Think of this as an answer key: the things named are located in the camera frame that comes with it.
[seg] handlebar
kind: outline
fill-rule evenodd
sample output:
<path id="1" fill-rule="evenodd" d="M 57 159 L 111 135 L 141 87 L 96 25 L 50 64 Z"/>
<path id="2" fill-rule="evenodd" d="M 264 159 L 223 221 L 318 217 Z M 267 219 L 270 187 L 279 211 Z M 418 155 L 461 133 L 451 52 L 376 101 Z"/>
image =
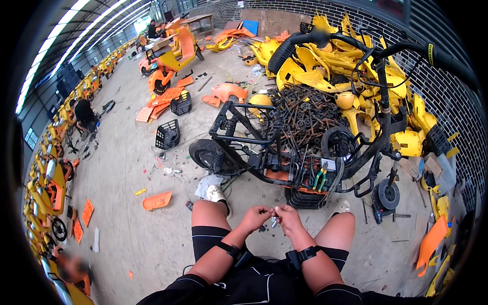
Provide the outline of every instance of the handlebar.
<path id="1" fill-rule="evenodd" d="M 360 41 L 358 41 L 357 39 L 351 36 L 346 36 L 343 35 L 342 33 L 329 34 L 325 31 L 317 30 L 316 28 L 313 28 L 312 31 L 308 34 L 290 36 L 287 39 L 289 43 L 286 46 L 290 46 L 290 45 L 294 46 L 296 44 L 313 42 L 317 45 L 318 48 L 323 48 L 328 44 L 328 42 L 331 39 L 341 40 L 347 44 L 350 44 L 360 49 L 364 53 L 371 51 L 370 48 L 368 48 L 366 45 L 364 45 L 363 43 L 361 43 Z M 289 47 L 277 49 L 270 59 L 270 65 L 273 61 L 273 57 L 275 57 L 275 59 L 277 60 L 279 60 L 278 58 L 286 59 L 291 55 L 291 53 L 290 54 L 286 54 L 286 53 L 292 52 L 293 50 L 294 48 L 289 48 Z M 450 72 L 451 74 L 459 78 L 473 91 L 475 92 L 478 91 L 479 83 L 474 72 L 469 67 L 461 63 L 459 60 L 455 59 L 452 55 L 446 53 L 440 47 L 432 43 L 425 43 L 422 45 L 410 41 L 401 41 L 392 44 L 386 49 L 373 48 L 371 56 L 375 60 L 381 60 L 403 50 L 410 50 L 412 52 L 420 54 L 423 58 L 427 59 L 427 62 L 431 66 Z"/>

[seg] ceiling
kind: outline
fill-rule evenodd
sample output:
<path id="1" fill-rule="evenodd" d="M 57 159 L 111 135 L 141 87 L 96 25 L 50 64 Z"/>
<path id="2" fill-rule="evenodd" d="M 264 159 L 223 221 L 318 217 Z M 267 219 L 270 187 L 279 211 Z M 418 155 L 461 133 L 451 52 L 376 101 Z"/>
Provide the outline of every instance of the ceiling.
<path id="1" fill-rule="evenodd" d="M 43 31 L 19 96 L 17 113 L 25 97 L 47 75 L 54 75 L 76 55 L 101 43 L 138 18 L 149 14 L 152 0 L 66 0 Z"/>

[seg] plastic bag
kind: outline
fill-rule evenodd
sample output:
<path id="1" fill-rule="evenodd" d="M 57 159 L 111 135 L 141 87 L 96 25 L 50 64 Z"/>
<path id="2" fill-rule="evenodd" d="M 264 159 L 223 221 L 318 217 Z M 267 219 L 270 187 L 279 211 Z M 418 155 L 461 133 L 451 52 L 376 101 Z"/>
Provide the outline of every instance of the plastic bag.
<path id="1" fill-rule="evenodd" d="M 252 67 L 251 73 L 253 75 L 258 76 L 258 75 L 261 75 L 262 73 L 266 72 L 265 68 L 258 63 L 255 65 L 252 65 L 251 67 Z"/>

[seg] pile of yellow plastic parts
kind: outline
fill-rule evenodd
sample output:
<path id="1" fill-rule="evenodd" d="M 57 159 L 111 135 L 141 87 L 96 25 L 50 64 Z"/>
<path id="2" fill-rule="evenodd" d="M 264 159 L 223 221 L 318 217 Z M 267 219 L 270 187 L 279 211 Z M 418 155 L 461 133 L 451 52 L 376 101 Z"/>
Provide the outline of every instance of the pile of yellow plastic parts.
<path id="1" fill-rule="evenodd" d="M 339 28 L 331 26 L 326 16 L 315 16 L 312 24 L 315 27 L 328 29 L 330 33 L 337 33 Z M 368 47 L 373 47 L 371 37 L 368 35 L 356 35 L 349 17 L 344 16 L 342 22 L 344 35 L 349 35 Z M 383 48 L 386 48 L 385 40 L 380 39 Z M 354 46 L 339 40 L 332 40 L 326 47 L 317 48 L 313 43 L 304 43 L 302 47 L 296 46 L 296 57 L 288 58 L 277 75 L 268 71 L 268 61 L 280 46 L 280 42 L 266 37 L 264 42 L 254 42 L 251 50 L 259 63 L 266 68 L 269 78 L 276 77 L 276 84 L 281 91 L 286 86 L 306 84 L 321 91 L 331 93 L 336 98 L 336 103 L 341 108 L 341 113 L 346 117 L 351 126 L 351 132 L 358 134 L 357 116 L 363 118 L 366 125 L 370 126 L 372 141 L 380 130 L 380 125 L 374 117 L 374 105 L 381 99 L 379 87 L 363 84 L 358 80 L 356 73 L 352 73 L 357 61 L 363 56 L 363 52 Z M 371 68 L 372 58 L 359 66 L 359 70 L 365 72 L 371 80 L 378 81 L 378 74 Z M 403 70 L 397 65 L 392 56 L 388 57 L 389 65 L 386 67 L 386 79 L 390 86 L 401 84 L 406 79 Z M 332 85 L 329 81 L 342 77 L 344 83 Z M 356 95 L 351 92 L 350 78 L 353 77 Z M 396 88 L 389 89 L 389 101 L 393 114 L 399 112 L 399 106 L 404 106 L 407 112 L 407 130 L 391 135 L 391 142 L 403 156 L 420 156 L 422 154 L 422 142 L 427 132 L 437 123 L 437 119 L 425 111 L 425 102 L 418 94 L 412 94 L 411 83 L 407 80 Z"/>

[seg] blue board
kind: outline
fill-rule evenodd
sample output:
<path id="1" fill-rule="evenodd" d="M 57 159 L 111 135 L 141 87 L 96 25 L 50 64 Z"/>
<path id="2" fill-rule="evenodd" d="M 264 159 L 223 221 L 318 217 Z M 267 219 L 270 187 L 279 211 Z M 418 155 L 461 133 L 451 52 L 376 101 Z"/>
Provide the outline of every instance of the blue board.
<path id="1" fill-rule="evenodd" d="M 258 34 L 258 24 L 257 21 L 243 20 L 243 27 L 254 35 Z"/>

